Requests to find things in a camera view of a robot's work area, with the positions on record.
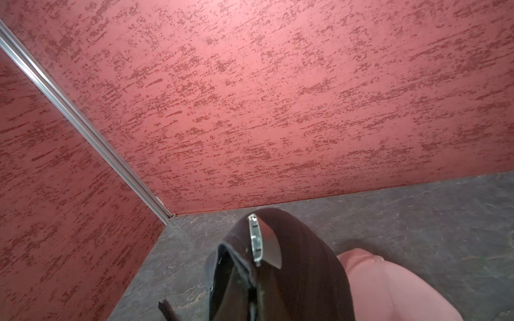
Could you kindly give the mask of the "grey baseball cap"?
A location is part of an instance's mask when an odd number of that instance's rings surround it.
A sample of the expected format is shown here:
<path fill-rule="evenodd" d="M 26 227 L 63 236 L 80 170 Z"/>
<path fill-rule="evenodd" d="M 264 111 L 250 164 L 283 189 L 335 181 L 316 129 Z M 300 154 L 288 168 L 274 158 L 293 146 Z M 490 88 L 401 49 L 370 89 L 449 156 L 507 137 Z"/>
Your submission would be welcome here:
<path fill-rule="evenodd" d="M 330 247 L 277 208 L 243 216 L 208 257 L 206 320 L 355 320 Z"/>

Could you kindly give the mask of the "pink baseball cap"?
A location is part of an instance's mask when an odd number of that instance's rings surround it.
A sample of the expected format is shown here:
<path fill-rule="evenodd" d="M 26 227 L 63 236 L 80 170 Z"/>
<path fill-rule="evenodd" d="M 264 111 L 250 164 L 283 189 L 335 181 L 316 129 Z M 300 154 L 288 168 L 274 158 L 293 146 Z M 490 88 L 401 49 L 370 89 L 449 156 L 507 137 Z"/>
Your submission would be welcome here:
<path fill-rule="evenodd" d="M 457 309 L 422 278 L 356 248 L 337 256 L 347 274 L 356 320 L 462 320 Z"/>

